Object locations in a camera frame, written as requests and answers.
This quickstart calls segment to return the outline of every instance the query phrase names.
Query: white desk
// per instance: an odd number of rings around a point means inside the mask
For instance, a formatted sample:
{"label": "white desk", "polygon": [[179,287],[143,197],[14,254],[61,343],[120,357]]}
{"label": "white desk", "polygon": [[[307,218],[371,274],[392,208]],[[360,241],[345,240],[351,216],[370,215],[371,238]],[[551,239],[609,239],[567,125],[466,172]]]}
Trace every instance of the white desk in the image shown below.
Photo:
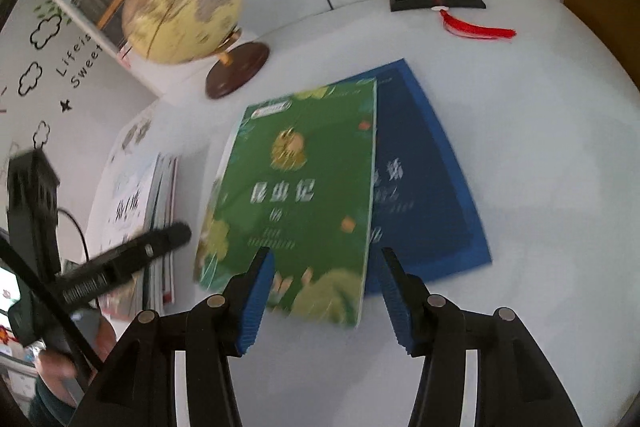
{"label": "white desk", "polygon": [[[458,156],[494,259],[430,290],[463,309],[514,308],[584,426],[611,425],[640,389],[640,96],[555,0],[485,1],[488,10],[453,13],[515,28],[513,41],[462,39],[435,12],[392,14],[387,0],[372,0],[264,36],[271,58],[223,100],[205,98],[206,69],[161,99],[132,154],[182,154],[176,213],[194,239],[176,256],[175,311],[204,297],[191,283],[196,239],[242,110],[404,57]],[[95,197],[94,252],[111,177],[131,157],[119,149],[128,128]],[[366,300],[354,331],[267,314],[255,346],[231,363],[245,427],[405,426],[421,367],[396,343],[380,298]],[[188,425],[186,406],[178,409],[178,424]],[[472,424],[467,407],[463,425]]]}

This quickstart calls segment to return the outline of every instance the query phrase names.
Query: white wall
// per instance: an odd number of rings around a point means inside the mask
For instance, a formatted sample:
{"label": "white wall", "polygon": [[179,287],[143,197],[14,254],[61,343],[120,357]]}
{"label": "white wall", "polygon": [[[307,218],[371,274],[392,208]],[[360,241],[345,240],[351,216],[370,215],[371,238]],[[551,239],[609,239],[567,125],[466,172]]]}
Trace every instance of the white wall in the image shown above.
{"label": "white wall", "polygon": [[[60,178],[58,205],[86,227],[113,140],[154,99],[52,1],[19,0],[0,33],[0,227],[9,156],[34,141]],[[58,243],[64,257],[81,258],[63,216]]]}

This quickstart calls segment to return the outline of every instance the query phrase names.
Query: human hand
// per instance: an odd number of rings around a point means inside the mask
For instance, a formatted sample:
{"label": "human hand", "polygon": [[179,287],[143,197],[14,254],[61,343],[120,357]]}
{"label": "human hand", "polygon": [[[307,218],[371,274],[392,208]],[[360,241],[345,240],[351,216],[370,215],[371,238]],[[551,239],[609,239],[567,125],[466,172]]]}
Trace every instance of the human hand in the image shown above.
{"label": "human hand", "polygon": [[[107,319],[100,318],[98,334],[95,338],[95,348],[102,361],[116,345],[116,333]],[[49,390],[60,400],[72,407],[76,402],[66,390],[63,380],[76,377],[76,367],[69,357],[53,349],[44,349],[36,359],[36,370]]]}

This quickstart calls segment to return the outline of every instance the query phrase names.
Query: yellow globe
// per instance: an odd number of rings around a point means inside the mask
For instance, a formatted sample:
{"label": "yellow globe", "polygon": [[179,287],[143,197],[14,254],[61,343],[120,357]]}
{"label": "yellow globe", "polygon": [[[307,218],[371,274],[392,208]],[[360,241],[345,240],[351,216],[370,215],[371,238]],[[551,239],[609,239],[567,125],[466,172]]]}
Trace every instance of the yellow globe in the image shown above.
{"label": "yellow globe", "polygon": [[122,28],[140,55],[161,64],[204,58],[238,22],[240,0],[126,0]]}

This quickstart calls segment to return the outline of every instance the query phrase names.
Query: red tassel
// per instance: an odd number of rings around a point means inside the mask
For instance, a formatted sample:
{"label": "red tassel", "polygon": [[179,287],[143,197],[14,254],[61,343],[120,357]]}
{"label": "red tassel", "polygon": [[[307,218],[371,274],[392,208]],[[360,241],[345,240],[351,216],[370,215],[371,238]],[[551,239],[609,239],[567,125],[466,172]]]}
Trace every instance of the red tassel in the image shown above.
{"label": "red tassel", "polygon": [[514,30],[476,26],[475,24],[469,24],[468,22],[456,19],[441,7],[434,9],[440,12],[446,31],[460,37],[469,39],[513,39],[516,36]]}

